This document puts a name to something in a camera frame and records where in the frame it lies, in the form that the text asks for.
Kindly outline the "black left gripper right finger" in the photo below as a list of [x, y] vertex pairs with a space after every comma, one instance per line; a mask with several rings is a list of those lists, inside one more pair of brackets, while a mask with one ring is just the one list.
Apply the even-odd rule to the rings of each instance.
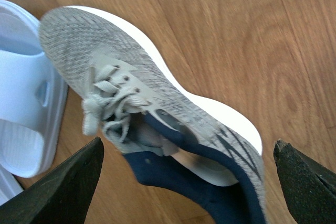
[[273, 152], [287, 208], [297, 223], [335, 223], [335, 173], [277, 140]]

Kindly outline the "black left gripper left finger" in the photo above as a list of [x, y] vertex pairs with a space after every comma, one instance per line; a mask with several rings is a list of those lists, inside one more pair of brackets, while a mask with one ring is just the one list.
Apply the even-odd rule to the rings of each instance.
[[96, 137], [1, 206], [1, 223], [84, 223], [104, 157]]

